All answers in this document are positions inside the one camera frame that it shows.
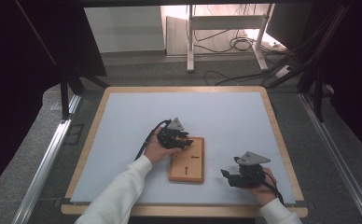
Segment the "human hand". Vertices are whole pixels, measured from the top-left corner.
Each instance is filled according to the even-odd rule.
[[[146,150],[144,151],[144,155],[152,162],[158,162],[163,159],[166,155],[174,155],[181,153],[182,149],[179,147],[174,147],[167,149],[163,147],[158,141],[157,134],[160,131],[161,127],[155,130],[155,133],[152,135],[151,139],[149,139],[148,144],[146,145]]]
[[[271,169],[269,169],[268,167],[263,167],[263,171],[266,173],[265,174],[266,182],[275,187],[277,181],[274,178]],[[254,195],[254,197],[261,206],[266,205],[267,203],[273,201],[276,198],[276,195],[274,195],[274,193],[270,189],[268,189],[263,185],[260,185],[255,189],[246,189],[246,190]]]

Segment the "metal rail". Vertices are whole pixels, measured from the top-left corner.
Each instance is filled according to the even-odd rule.
[[[362,215],[362,188],[358,184],[357,180],[355,179],[353,173],[350,171],[347,163],[345,162],[343,156],[338,150],[335,142],[333,141],[331,135],[329,134],[325,123],[320,122],[318,117],[314,114],[312,107],[313,104],[309,99],[308,93],[300,93],[299,94],[300,100],[303,102],[305,109],[307,110],[310,118],[313,121],[313,125],[315,126],[318,134],[320,135],[322,141],[324,142],[329,156],[333,160],[338,172],[341,175],[341,178],[349,190],[352,198],[355,201],[355,204]]]
[[[79,100],[80,96],[76,95],[74,95],[71,99],[69,104],[70,117],[65,122],[61,122],[59,124],[55,134],[53,135],[52,140],[50,141],[47,152],[45,153],[45,156],[42,159],[41,164],[39,165],[38,170],[35,173],[32,183],[27,189],[23,201],[21,201],[21,205],[19,206],[18,212],[13,218],[12,223],[27,223],[27,221],[29,220],[30,215],[32,214],[35,207],[36,201],[38,200],[39,194],[41,193],[41,190],[42,188],[44,188],[45,182],[47,181],[50,168],[56,159],[56,155],[70,126],[71,118],[77,109]]]

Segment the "person's arm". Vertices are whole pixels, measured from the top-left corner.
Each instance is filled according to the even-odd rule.
[[[160,161],[168,154],[180,152],[180,148],[162,147],[154,135],[146,146],[144,155],[129,164],[126,171],[115,177],[90,203],[76,224],[128,223],[132,207],[143,191],[146,174],[152,169],[152,163]]]
[[[276,180],[273,177],[271,169],[263,167],[266,175],[266,181],[275,186]],[[262,206],[259,211],[265,217],[268,224],[301,224],[300,218],[296,213],[289,212],[281,203],[280,200],[265,186],[259,186],[256,189],[247,189],[257,199],[257,202]]]

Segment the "black cable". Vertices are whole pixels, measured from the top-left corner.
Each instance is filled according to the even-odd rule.
[[[280,200],[280,203],[284,204],[283,195],[280,193],[280,191],[277,190],[277,188],[265,181],[262,181],[261,184],[271,190],[271,192],[273,192],[274,195]]]
[[[137,153],[137,156],[135,157],[135,161],[141,157],[141,154],[143,154],[144,150],[146,149],[146,145],[148,144],[149,140],[151,139],[152,135],[154,134],[154,132],[163,124],[169,124],[170,122],[172,122],[170,119],[166,119],[164,121],[162,121],[161,123],[159,123],[148,135],[148,137],[146,138],[146,141],[143,143],[143,145],[141,146],[140,150]]]
[[[265,175],[267,175],[270,179],[271,179],[271,182],[273,182],[274,183],[274,187],[276,188],[276,189],[278,189],[277,188],[277,185],[276,185],[276,182],[274,181],[274,179],[273,179],[273,177],[271,176],[271,175],[269,175],[267,172],[263,172],[263,173],[265,173]]]

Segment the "wooden block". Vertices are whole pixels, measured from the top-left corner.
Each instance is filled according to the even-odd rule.
[[[190,137],[192,145],[170,160],[169,179],[202,183],[204,181],[204,138]]]

